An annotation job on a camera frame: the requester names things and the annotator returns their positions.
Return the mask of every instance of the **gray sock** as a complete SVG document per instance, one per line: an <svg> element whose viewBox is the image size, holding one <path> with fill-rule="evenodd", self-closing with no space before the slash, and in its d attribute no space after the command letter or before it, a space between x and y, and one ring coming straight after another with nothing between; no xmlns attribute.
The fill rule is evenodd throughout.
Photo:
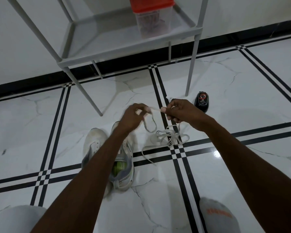
<svg viewBox="0 0 291 233"><path fill-rule="evenodd" d="M200 210L205 220L208 233L240 233L239 224L231 211L216 200L202 197Z"/></svg>

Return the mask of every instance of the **transparent container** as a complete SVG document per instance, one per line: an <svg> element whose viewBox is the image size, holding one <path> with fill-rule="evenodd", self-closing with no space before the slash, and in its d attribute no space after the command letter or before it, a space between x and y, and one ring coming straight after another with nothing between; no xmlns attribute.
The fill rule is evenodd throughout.
<svg viewBox="0 0 291 233"><path fill-rule="evenodd" d="M142 38L152 38L171 31L172 6L156 11L135 13Z"/></svg>

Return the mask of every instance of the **black baseboard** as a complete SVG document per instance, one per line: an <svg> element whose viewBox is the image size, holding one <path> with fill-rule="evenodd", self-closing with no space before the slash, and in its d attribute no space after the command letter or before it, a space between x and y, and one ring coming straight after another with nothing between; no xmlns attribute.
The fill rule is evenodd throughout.
<svg viewBox="0 0 291 233"><path fill-rule="evenodd" d="M198 53L218 50L230 46L237 46L287 34L291 34L291 20L239 31L236 33L202 39L199 42ZM193 50L193 43L194 42L189 42L172 46L172 59L190 56ZM168 48L164 47L139 54L98 62L97 66L102 74L107 74L167 60ZM97 75L97 71L93 65L81 66L71 69L71 71L78 80ZM56 86L68 82L71 82L71 80L63 71L45 74L0 85L0 97Z"/></svg>

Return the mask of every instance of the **pile of shoelace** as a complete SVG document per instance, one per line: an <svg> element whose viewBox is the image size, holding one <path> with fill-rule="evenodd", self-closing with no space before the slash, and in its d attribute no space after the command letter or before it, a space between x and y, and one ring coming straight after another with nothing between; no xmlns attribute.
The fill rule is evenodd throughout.
<svg viewBox="0 0 291 233"><path fill-rule="evenodd" d="M156 110L156 111L159 111L159 112L160 112L160 110L156 109L154 107L150 107L150 108L151 108L151 113L150 114L152 116L152 121L155 124L155 129L153 131L149 131L147 126L146 126L146 122L145 121L143 121L143 124L144 124L145 129L147 130L147 132L154 133L156 131L156 129L157 129L157 125L156 125L156 122L154 120L152 110ZM175 132L173 127L177 127L178 128L178 132ZM163 130L163 131L160 131L160 130L156 131L156 141L155 141L155 143L159 143L159 145L144 146L142 148L142 150L141 150L141 154L143 155L143 157L146 160L150 161L152 164L155 165L155 163L153 163L151 160L149 160L147 157L145 157L145 155L143 154L144 150L153 149L153 148L159 148L159 147L164 147L164 146L168 146L170 148L173 145L182 145L182 144L186 143L189 139L190 139L189 135L180 133L180 124L178 126L177 125L167 126L166 129Z"/></svg>

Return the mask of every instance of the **person's left hand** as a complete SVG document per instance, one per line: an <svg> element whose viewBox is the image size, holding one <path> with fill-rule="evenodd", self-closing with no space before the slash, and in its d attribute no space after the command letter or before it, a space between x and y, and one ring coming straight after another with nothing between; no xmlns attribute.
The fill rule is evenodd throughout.
<svg viewBox="0 0 291 233"><path fill-rule="evenodd" d="M140 125L140 122L143 121L146 113L151 113L151 109L145 104L135 103L129 106L124 112L118 124L118 128L127 134L132 132Z"/></svg>

